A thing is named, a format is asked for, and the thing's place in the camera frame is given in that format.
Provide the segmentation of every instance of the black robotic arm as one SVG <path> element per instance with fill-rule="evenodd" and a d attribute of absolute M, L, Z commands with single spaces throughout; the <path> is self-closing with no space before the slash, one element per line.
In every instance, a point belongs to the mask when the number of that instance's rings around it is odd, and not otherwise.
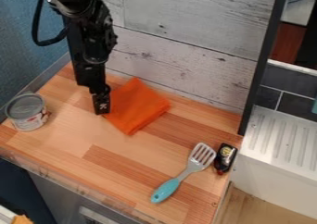
<path fill-rule="evenodd" d="M 54 39 L 39 41 L 37 34 L 44 0 L 39 0 L 32 24 L 32 38 L 40 46 L 57 43 L 67 36 L 75 78 L 89 87 L 95 113 L 110 111 L 110 87 L 105 63 L 117 43 L 112 17 L 101 0 L 47 0 L 64 20 L 65 28 Z"/>

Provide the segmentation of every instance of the slotted spatula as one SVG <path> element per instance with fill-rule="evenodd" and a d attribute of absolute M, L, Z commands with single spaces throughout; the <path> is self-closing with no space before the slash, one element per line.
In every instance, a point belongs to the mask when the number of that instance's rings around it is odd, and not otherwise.
<path fill-rule="evenodd" d="M 181 181 L 193 172 L 201 171 L 207 168 L 215 159 L 216 152 L 204 143 L 196 145 L 190 156 L 188 157 L 187 168 L 176 178 L 163 183 L 154 191 L 151 202 L 158 204 L 172 195 Z"/>

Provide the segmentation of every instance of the orange cloth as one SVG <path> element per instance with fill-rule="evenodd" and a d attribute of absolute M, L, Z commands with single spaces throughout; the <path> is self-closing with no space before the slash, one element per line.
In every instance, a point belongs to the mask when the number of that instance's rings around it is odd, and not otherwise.
<path fill-rule="evenodd" d="M 122 132 L 133 135 L 170 108 L 167 99 L 133 78 L 111 92 L 106 118 Z"/>
<path fill-rule="evenodd" d="M 31 222 L 27 217 L 22 215 L 22 216 L 15 216 L 12 221 L 12 224 L 33 224 L 33 222 Z"/>

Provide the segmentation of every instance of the whitewashed wood plank wall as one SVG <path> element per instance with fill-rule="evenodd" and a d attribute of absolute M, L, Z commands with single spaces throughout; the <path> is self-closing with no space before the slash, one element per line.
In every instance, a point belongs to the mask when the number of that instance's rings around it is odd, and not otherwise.
<path fill-rule="evenodd" d="M 274 0 L 104 0 L 108 70 L 241 113 Z"/>

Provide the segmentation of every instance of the canned food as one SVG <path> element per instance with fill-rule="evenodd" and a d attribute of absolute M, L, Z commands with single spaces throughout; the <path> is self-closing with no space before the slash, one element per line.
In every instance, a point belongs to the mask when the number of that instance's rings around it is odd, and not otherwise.
<path fill-rule="evenodd" d="M 44 99 L 34 93 L 17 96 L 9 102 L 5 112 L 18 131 L 36 130 L 43 126 L 48 119 Z"/>

